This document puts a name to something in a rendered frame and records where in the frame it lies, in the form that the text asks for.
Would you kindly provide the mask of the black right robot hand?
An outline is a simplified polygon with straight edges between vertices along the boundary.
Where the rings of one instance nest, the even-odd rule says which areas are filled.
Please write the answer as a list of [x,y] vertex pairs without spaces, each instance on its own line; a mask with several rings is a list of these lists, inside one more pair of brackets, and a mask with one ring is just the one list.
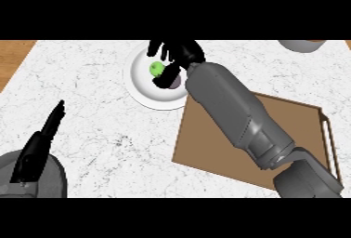
[[151,39],[146,55],[153,57],[162,49],[160,60],[168,60],[163,72],[151,79],[156,87],[169,88],[181,70],[187,70],[191,63],[205,62],[205,53],[194,40]]

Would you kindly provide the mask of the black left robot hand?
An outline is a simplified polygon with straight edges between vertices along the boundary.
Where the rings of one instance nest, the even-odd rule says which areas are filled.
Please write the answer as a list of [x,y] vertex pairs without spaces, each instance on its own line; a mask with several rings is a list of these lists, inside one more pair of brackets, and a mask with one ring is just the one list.
[[64,101],[60,100],[50,112],[41,130],[33,132],[20,151],[11,171],[10,183],[32,183],[38,181],[48,159],[50,144],[64,114]]

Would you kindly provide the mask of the purple eggplant with green stem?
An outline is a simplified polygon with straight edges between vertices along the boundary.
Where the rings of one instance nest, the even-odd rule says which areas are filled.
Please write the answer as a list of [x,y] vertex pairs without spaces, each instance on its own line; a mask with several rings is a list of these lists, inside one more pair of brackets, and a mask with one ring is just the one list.
[[154,61],[148,66],[148,72],[153,76],[151,83],[160,89],[175,89],[181,84],[179,67],[177,65],[163,65]]

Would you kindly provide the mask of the white round plate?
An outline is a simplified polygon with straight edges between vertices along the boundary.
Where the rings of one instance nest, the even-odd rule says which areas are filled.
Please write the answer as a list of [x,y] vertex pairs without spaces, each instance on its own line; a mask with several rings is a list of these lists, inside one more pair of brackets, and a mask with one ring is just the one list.
[[160,52],[153,57],[146,55],[148,41],[131,50],[123,68],[125,87],[129,96],[148,109],[169,111],[185,105],[185,70],[181,70],[171,89],[154,86],[150,65],[166,66],[169,61],[160,60]]

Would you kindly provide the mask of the brown wooden tray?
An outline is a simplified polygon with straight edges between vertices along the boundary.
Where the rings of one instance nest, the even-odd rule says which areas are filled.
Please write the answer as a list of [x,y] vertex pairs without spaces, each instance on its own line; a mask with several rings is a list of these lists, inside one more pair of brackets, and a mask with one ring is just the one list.
[[[255,96],[296,145],[309,150],[340,179],[331,126],[321,107],[261,93]],[[274,189],[272,178],[287,168],[287,165],[274,170],[261,170],[256,167],[246,152],[231,146],[203,107],[191,97],[185,99],[172,162],[269,190]]]

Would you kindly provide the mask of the grey round pot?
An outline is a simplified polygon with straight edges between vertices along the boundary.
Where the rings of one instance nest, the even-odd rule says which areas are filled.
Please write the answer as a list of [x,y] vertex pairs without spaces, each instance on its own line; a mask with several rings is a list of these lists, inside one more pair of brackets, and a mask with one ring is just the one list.
[[321,47],[324,40],[280,40],[278,43],[293,52],[311,53]]

